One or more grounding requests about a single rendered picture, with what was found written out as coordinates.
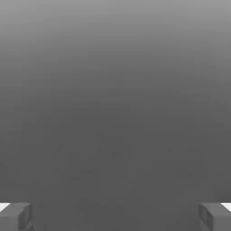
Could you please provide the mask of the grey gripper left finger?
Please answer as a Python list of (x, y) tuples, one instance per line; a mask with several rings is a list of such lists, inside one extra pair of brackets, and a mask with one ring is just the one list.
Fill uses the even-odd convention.
[(0, 231), (33, 231), (31, 203), (0, 203)]

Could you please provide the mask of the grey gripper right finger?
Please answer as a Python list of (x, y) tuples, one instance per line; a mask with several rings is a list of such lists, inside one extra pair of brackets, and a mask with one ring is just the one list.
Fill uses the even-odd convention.
[(231, 203), (199, 203), (201, 231), (231, 231)]

